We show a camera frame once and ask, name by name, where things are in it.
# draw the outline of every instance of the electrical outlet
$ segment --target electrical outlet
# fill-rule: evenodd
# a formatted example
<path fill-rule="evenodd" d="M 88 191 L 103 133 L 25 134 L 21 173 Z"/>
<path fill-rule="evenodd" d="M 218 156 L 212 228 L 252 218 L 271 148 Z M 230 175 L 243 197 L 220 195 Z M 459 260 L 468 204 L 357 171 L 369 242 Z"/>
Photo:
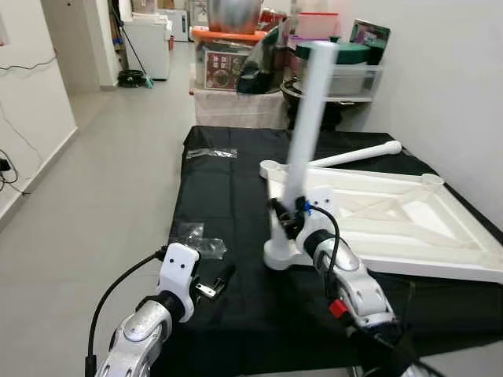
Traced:
<path fill-rule="evenodd" d="M 9 171 L 10 170 L 10 165 L 9 161 L 6 159 L 0 159 L 0 171 Z"/>

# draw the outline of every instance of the green lid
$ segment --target green lid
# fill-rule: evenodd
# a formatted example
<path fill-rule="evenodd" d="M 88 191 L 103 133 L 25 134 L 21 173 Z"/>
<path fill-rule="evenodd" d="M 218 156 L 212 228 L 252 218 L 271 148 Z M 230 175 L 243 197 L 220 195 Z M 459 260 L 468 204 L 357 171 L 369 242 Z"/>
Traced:
<path fill-rule="evenodd" d="M 338 42 L 337 44 L 339 45 L 337 64 L 358 64 L 367 61 L 369 58 L 370 47 L 368 46 L 348 42 Z M 298 44 L 296 47 L 296 56 L 301 59 L 309 59 L 311 48 L 312 42 Z"/>

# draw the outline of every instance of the white tile floor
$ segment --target white tile floor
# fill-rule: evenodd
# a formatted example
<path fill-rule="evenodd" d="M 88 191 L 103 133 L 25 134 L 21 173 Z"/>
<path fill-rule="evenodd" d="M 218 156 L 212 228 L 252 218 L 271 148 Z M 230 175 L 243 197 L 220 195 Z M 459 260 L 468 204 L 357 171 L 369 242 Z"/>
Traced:
<path fill-rule="evenodd" d="M 75 143 L 0 234 L 0 375 L 83 375 L 90 316 L 125 268 L 164 243 L 182 141 L 195 123 L 188 95 L 193 46 L 178 43 L 168 82 L 81 104 Z M 155 262 L 110 298 L 97 329 L 104 355 L 118 321 L 152 293 Z M 501 376 L 503 346 L 428 360 L 452 376 Z M 287 376 L 345 375 L 341 371 Z"/>

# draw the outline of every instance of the white pole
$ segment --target white pole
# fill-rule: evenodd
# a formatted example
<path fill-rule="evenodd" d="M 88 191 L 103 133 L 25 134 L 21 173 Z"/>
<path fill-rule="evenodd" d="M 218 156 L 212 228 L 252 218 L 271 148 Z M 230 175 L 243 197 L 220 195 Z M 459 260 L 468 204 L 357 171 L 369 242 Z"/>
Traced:
<path fill-rule="evenodd" d="M 316 159 L 309 163 L 310 167 L 333 167 L 334 165 L 340 165 L 341 163 L 350 163 L 352 161 L 358 161 L 359 159 L 369 159 L 371 157 L 383 156 L 383 155 L 396 155 L 402 150 L 402 145 L 399 141 L 387 141 L 384 144 L 376 145 L 374 147 L 368 147 L 364 149 L 359 149 L 357 151 L 343 153 L 342 155 L 330 156 L 326 159 Z"/>
<path fill-rule="evenodd" d="M 307 64 L 307 84 L 297 114 L 296 128 L 288 152 L 288 177 L 283 193 L 283 204 L 293 212 L 295 201 L 304 194 L 303 184 L 307 164 L 311 161 L 318 141 L 325 98 L 332 81 L 332 67 L 339 46 L 331 42 L 313 42 Z"/>

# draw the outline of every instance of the plastic container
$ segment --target plastic container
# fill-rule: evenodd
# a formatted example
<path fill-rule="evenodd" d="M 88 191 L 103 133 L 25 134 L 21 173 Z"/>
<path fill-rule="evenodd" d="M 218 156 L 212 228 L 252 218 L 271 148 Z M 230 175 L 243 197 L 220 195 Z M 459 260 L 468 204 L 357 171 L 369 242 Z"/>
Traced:
<path fill-rule="evenodd" d="M 157 0 L 133 0 L 131 5 L 133 12 L 157 13 Z"/>
<path fill-rule="evenodd" d="M 339 34 L 338 13 L 299 13 L 296 34 L 304 38 L 324 38 Z"/>
<path fill-rule="evenodd" d="M 339 54 L 333 68 L 329 96 L 353 96 L 364 90 L 365 80 L 370 79 L 373 85 L 375 71 L 367 69 L 370 48 L 357 43 L 339 42 Z M 307 61 L 310 55 L 310 43 L 301 43 L 296 48 L 296 58 L 301 67 L 299 90 L 306 81 Z"/>
<path fill-rule="evenodd" d="M 209 31 L 208 27 L 192 29 L 196 47 L 196 86 L 212 90 L 235 90 L 241 67 L 265 31 L 254 34 L 229 34 Z"/>

